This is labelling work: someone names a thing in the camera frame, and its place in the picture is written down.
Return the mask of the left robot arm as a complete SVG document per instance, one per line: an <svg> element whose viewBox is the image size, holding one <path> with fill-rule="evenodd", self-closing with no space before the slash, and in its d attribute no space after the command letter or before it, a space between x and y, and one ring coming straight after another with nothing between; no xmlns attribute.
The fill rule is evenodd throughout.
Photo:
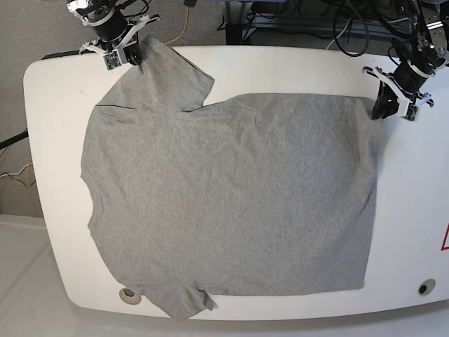
<svg viewBox="0 0 449 337"><path fill-rule="evenodd" d="M363 73L380 81L371 118L386 119L394 114L414 121L421 106L434 106L430 93L421 92L425 82L448 66L448 2L401 1L399 8L410 20L410 31L394 28L369 1L371 13L392 36L391 47L398 56L396 69L363 68Z"/></svg>

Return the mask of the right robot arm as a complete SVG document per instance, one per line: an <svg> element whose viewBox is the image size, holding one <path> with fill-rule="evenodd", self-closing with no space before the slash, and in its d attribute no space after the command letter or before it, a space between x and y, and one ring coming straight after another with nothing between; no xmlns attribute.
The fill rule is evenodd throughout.
<svg viewBox="0 0 449 337"><path fill-rule="evenodd" d="M101 55L108 70L127 63L140 65L142 52L138 32L149 23L159 21L160 16L147 14L148 1L136 14L123 14L122 11L131 4L132 1L68 1L67 10L97 35L97 39L82 44L79 54Z"/></svg>

